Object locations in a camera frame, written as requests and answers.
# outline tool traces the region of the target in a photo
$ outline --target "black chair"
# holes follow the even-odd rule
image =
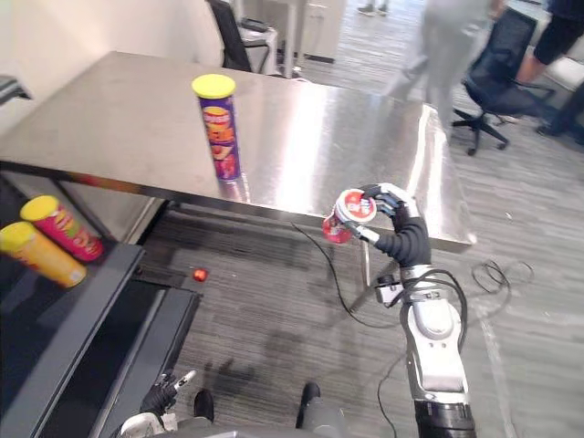
[[[470,98],[481,107],[481,114],[473,116],[455,109],[463,120],[455,121],[453,126],[466,126],[474,132],[474,145],[467,150],[469,155],[476,154],[481,131],[500,140],[500,150],[509,144],[506,137],[488,124],[488,114],[538,117],[542,104],[554,94],[553,89],[515,80],[536,27],[537,20],[508,8],[493,26],[485,49],[466,73],[463,84]],[[537,97],[526,89],[544,90],[545,94]]]
[[[224,44],[223,67],[233,70],[248,71],[251,73],[262,73],[264,64],[270,53],[270,47],[264,39],[244,42],[239,33],[237,22],[235,21],[234,11],[231,6],[224,0],[207,0],[211,6],[215,21],[219,27],[219,33]],[[263,47],[266,52],[257,72],[252,70],[246,50],[248,48]]]

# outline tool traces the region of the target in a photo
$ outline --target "white wall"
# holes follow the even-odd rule
[[[0,0],[0,8],[0,74],[34,97],[0,109],[0,134],[111,50],[222,61],[204,0]]]

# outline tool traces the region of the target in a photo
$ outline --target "small red object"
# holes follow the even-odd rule
[[[200,281],[201,283],[203,283],[203,281],[206,280],[208,276],[209,271],[202,269],[201,267],[194,269],[193,271],[193,278],[197,281]]]

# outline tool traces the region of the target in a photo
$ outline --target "desk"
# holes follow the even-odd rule
[[[243,177],[215,179],[193,78],[237,83]],[[339,193],[392,182],[417,197],[433,247],[475,241],[436,113],[360,91],[110,53],[0,139],[7,170],[319,226]],[[376,220],[391,229],[387,218]]]

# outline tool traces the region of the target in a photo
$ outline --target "robotic hand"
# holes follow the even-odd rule
[[[435,278],[447,272],[431,266],[430,239],[416,202],[389,183],[360,189],[391,218],[395,229],[394,235],[379,235],[363,224],[344,223],[400,265],[400,319],[407,337],[407,369],[420,437],[475,438],[460,357],[464,328],[448,302],[450,289]],[[463,312],[465,318],[465,301]]]

